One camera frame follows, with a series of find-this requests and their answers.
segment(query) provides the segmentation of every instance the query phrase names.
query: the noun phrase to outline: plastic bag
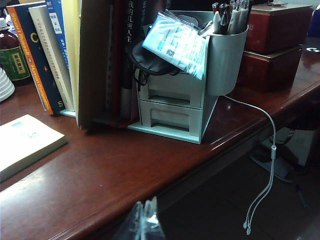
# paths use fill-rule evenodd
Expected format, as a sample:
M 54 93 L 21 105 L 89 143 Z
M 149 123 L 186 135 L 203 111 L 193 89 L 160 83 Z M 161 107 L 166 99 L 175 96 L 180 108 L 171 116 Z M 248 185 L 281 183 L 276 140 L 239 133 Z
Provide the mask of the plastic bag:
M 199 28 L 160 11 L 142 47 L 201 80 L 204 74 L 206 41 L 198 35 Z
M 112 240 L 166 240 L 157 216 L 157 198 L 137 202 Z

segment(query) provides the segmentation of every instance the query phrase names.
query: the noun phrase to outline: white cable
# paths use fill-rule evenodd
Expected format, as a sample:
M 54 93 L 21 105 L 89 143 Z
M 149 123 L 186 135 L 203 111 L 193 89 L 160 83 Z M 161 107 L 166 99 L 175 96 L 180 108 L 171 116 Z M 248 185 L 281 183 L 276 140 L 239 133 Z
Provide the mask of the white cable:
M 234 102 L 236 102 L 236 103 L 244 104 L 244 105 L 247 105 L 247 106 L 252 107 L 252 108 L 254 108 L 254 109 L 258 109 L 258 110 L 260 110 L 261 112 L 263 112 L 265 115 L 267 115 L 267 117 L 270 119 L 270 122 L 271 122 L 272 127 L 273 127 L 273 145 L 276 144 L 276 126 L 275 126 L 275 123 L 274 123 L 273 119 L 272 119 L 271 116 L 269 115 L 269 113 L 267 113 L 265 110 L 263 110 L 263 109 L 260 108 L 260 107 L 253 106 L 253 105 L 250 105 L 250 104 L 248 104 L 248 103 L 235 100 L 235 99 L 233 99 L 233 98 L 231 98 L 231 97 L 229 97 L 229 96 L 226 96 L 226 95 L 224 95 L 224 97 L 227 98 L 227 99 L 229 99 L 229 100 L 231 100 L 231 101 L 234 101 Z
M 260 200 L 256 203 L 253 211 L 252 211 L 252 214 L 251 214 L 251 218 L 250 218 L 250 221 L 248 223 L 248 229 L 247 229 L 247 235 L 250 235 L 251 233 L 251 222 L 252 222 L 252 219 L 254 218 L 254 214 L 255 214 L 255 211 L 258 207 L 258 205 L 261 203 L 261 201 L 268 195 L 268 193 L 270 192 L 271 190 L 271 187 L 272 187 L 272 184 L 274 182 L 274 169 L 275 169 L 275 160 L 272 160 L 271 161 L 271 174 L 270 174 L 270 177 L 271 177 L 271 183 L 270 183 L 270 187 L 268 189 L 268 191 L 260 198 Z
M 251 108 L 258 109 L 258 110 L 262 111 L 270 119 L 270 122 L 271 122 L 272 127 L 273 127 L 273 145 L 271 146 L 271 170 L 270 170 L 269 182 L 268 182 L 267 186 L 259 193 L 259 195 L 254 199 L 254 201 L 249 206 L 249 209 L 248 209 L 247 214 L 246 214 L 245 222 L 243 223 L 243 228 L 246 229 L 246 234 L 250 235 L 250 233 L 251 233 L 251 223 L 252 223 L 255 211 L 256 211 L 258 205 L 261 203 L 261 201 L 270 192 L 272 184 L 273 184 L 273 181 L 274 181 L 274 168 L 275 168 L 275 159 L 276 159 L 276 150 L 277 150 L 277 147 L 276 147 L 276 126 L 275 126 L 275 123 L 274 123 L 273 119 L 271 118 L 271 116 L 265 110 L 261 109 L 260 107 L 257 107 L 257 106 L 254 106 L 254 105 L 250 105 L 250 104 L 242 102 L 242 101 L 235 100 L 235 99 L 233 99 L 231 97 L 228 97 L 228 96 L 225 96 L 225 95 L 224 95 L 224 97 L 229 99 L 229 100 L 231 100 L 231 101 L 234 101 L 236 103 L 243 104 L 243 105 L 249 106 Z M 256 203 L 256 205 L 255 205 L 255 207 L 254 207 L 254 209 L 252 211 L 251 217 L 249 218 L 249 214 L 250 214 L 251 208 L 252 208 L 252 206 L 254 205 L 254 203 L 257 200 L 258 200 L 258 202 Z

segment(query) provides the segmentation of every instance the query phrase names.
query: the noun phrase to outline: wooden desk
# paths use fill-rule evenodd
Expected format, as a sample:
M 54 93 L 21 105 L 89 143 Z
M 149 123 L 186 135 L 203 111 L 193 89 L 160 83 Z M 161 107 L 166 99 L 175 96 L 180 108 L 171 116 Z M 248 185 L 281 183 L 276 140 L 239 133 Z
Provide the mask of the wooden desk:
M 261 94 L 237 86 L 231 96 L 267 110 L 279 129 L 319 100 L 320 54 L 303 52 L 290 89 Z M 43 112 L 32 84 L 17 87 L 0 108 L 1 124 L 31 114 L 69 140 L 1 184 L 4 240 L 84 239 L 154 195 L 165 208 L 272 133 L 262 113 L 223 97 L 200 145 L 105 126 L 80 130 L 74 118 Z

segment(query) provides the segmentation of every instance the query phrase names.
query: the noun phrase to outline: red storage box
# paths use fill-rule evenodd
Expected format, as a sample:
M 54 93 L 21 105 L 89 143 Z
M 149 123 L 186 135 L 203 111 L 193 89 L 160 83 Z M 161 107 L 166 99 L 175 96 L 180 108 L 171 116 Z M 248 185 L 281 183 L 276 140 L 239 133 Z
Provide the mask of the red storage box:
M 266 54 L 303 44 L 312 12 L 311 5 L 252 6 L 245 48 Z
M 238 84 L 262 93 L 285 89 L 295 79 L 301 54 L 300 46 L 268 55 L 244 51 Z

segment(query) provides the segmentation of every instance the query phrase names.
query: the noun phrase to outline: stack of bowls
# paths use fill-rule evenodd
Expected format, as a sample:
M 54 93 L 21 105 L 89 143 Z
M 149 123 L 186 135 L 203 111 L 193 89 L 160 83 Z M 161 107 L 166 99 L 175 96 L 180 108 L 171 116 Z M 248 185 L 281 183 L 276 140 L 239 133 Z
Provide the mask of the stack of bowls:
M 8 78 L 4 69 L 0 67 L 0 102 L 7 99 L 15 91 L 15 86 Z

